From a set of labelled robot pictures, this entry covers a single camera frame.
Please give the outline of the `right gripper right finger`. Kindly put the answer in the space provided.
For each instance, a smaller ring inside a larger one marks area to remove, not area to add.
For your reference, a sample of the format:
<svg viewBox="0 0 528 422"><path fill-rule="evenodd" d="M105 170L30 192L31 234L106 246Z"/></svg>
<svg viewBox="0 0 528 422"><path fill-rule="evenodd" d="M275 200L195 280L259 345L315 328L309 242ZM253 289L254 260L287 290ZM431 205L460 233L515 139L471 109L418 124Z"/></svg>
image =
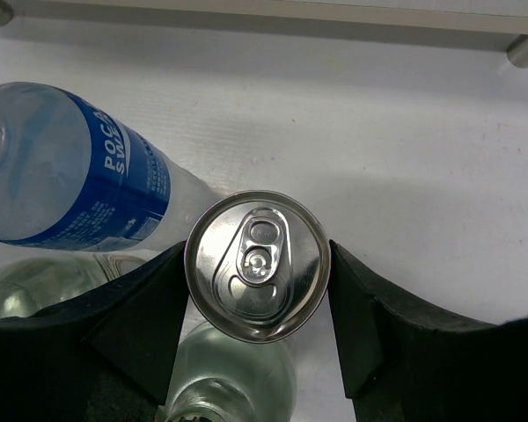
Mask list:
<svg viewBox="0 0 528 422"><path fill-rule="evenodd" d="M528 421L528 316L440 308L332 244L328 299L359 421Z"/></svg>

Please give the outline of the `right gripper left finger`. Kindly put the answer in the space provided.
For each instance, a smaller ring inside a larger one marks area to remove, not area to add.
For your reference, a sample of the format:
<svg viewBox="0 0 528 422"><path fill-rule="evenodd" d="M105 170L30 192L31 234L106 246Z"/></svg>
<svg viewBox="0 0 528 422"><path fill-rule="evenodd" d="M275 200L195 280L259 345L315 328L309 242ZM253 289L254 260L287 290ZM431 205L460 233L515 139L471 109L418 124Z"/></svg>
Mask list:
<svg viewBox="0 0 528 422"><path fill-rule="evenodd" d="M0 421L152 421L187 306L184 249L33 316L0 319Z"/></svg>

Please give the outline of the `black Schweppes can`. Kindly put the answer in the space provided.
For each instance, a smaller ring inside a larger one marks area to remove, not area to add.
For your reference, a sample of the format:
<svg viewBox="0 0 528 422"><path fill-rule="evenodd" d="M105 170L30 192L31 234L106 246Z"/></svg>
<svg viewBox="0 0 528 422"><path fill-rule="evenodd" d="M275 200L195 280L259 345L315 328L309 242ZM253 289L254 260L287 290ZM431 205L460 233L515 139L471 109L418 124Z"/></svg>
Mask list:
<svg viewBox="0 0 528 422"><path fill-rule="evenodd" d="M273 191L244 191L210 207L188 236L190 296L224 334L253 344L287 338L326 293L331 249L317 218Z"/></svg>

